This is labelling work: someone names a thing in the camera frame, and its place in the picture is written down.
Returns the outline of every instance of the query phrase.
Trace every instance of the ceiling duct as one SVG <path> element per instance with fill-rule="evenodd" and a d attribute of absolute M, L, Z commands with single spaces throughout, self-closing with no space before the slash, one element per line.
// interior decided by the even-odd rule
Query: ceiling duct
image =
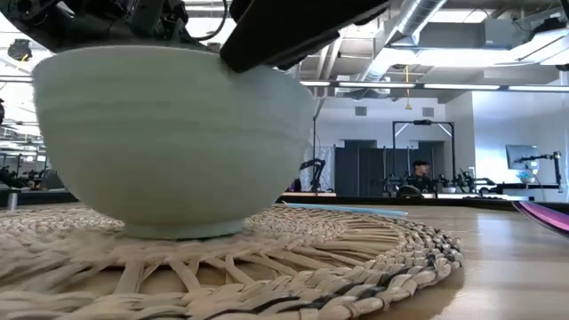
<path fill-rule="evenodd" d="M 445 3 L 446 0 L 405 0 L 401 5 L 401 12 L 396 17 L 382 23 L 380 32 L 373 41 L 375 58 L 358 80 L 378 82 L 389 70 L 389 67 L 405 64 L 404 61 L 401 61 L 404 55 L 395 49 L 385 48 L 385 45 L 394 43 L 416 45 L 421 30 Z M 384 92 L 375 92 L 370 89 L 344 93 L 344 97 L 357 100 L 385 98 L 385 96 Z"/>

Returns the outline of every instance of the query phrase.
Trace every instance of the wooden table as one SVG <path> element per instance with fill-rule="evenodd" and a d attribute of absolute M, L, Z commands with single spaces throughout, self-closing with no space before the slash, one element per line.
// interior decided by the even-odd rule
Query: wooden table
<path fill-rule="evenodd" d="M 410 219 L 460 237 L 466 264 L 443 282 L 393 304 L 389 312 L 364 319 L 569 319 L 568 239 L 516 212 L 462 207 L 393 209 L 406 210 Z M 158 277 L 156 285 L 167 281 L 165 276 Z"/>

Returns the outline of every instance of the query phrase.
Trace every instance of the monitor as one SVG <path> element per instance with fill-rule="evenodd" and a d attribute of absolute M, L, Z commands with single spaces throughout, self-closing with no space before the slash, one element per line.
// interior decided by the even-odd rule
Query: monitor
<path fill-rule="evenodd" d="M 539 156 L 536 146 L 506 146 L 506 154 L 508 156 L 508 169 L 510 170 L 538 170 L 540 163 L 538 160 L 519 162 L 520 159 L 529 156 Z"/>

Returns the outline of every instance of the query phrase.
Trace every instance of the robot arm in background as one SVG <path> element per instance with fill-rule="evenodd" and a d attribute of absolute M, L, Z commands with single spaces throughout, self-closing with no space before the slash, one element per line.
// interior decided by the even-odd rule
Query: robot arm in background
<path fill-rule="evenodd" d="M 220 56 L 236 72 L 261 64 L 288 69 L 334 41 L 339 29 L 364 25 L 390 3 L 234 0 L 228 12 L 236 28 Z M 208 50 L 199 43 L 203 38 L 194 38 L 186 30 L 189 17 L 181 0 L 3 0 L 0 12 L 53 52 L 128 43 Z"/>

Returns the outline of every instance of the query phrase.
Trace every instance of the woven placemat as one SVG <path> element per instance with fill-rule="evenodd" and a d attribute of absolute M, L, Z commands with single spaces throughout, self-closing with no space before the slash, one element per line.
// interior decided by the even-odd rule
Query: woven placemat
<path fill-rule="evenodd" d="M 203 241 L 122 227 L 87 208 L 1 212 L 0 318 L 352 319 L 463 261 L 443 230 L 370 214 L 276 206 Z"/>

